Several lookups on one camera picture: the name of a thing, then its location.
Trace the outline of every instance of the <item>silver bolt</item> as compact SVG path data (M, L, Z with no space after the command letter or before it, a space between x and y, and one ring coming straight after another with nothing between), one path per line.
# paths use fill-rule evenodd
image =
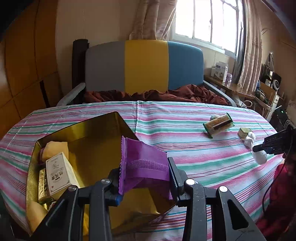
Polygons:
M75 191L76 189L77 189L77 187L74 186L74 185L71 185L70 187L68 187L68 190L69 190L70 192L73 192L73 191Z
M220 187L219 187L219 190L220 190L221 192L227 192L227 191L228 191L228 189L227 189L226 186L220 186Z
M193 185L193 184L195 184L195 181L194 181L193 179L187 179L187 180L186 180L186 183L187 183L188 185Z
M109 180L108 178L103 178L103 179L101 180L101 182L102 182L103 184L109 184L109 183L110 183L110 180Z

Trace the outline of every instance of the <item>curtain fold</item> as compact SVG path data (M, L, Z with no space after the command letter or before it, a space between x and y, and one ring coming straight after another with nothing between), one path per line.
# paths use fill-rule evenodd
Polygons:
M177 0L140 0L129 39L164 40L176 13Z
M246 45L244 63L237 85L254 92L260 74L262 57L261 21L254 0L244 0L246 15Z

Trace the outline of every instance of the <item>striped tablecloth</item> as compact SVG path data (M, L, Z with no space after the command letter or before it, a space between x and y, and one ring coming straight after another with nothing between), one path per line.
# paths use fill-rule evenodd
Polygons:
M275 133L258 113L242 108L184 102L105 102L37 110L12 127L0 141L0 188L10 214L26 227L25 190L30 156L35 142L71 124L118 111L143 142L166 151L178 168L201 184L227 186L256 220L262 213L261 199L271 183L281 156L268 155L257 165L250 149L237 135L249 127L256 140ZM232 117L235 126L209 139L203 123L212 114ZM211 239L210 207L207 208L208 239ZM181 240L186 210L174 207L164 219L126 237L128 240Z

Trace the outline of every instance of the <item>brown blanket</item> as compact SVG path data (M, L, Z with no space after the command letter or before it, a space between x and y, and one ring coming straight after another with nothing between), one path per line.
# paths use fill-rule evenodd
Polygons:
M106 102L106 101L180 101L197 102L206 104L228 105L226 100L217 96L205 87L196 85L185 85L176 90L159 92L157 90L145 91L143 93L134 93L130 95L123 91L87 91L84 94L86 103Z

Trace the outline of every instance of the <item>black cable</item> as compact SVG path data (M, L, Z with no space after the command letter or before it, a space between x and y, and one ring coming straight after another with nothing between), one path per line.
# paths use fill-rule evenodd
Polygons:
M290 144L290 148L289 148L289 151L287 153L287 156L286 158L289 156L290 154L290 150L291 150L291 147L292 147L292 144L293 144L293 136L291 136L291 144ZM286 164L286 161L284 162L281 170L279 171L279 174L276 176L276 178L273 180L273 182L270 184L270 186L267 188L266 192L264 193L263 195L263 198L262 198L262 210L263 210L263 214L265 214L265 208L264 208L264 199L265 199L265 196L268 192L268 190L271 188L271 186L275 183L275 181L277 180L277 178L279 177L279 175L281 174L281 171L283 170L283 168L285 167L285 164Z

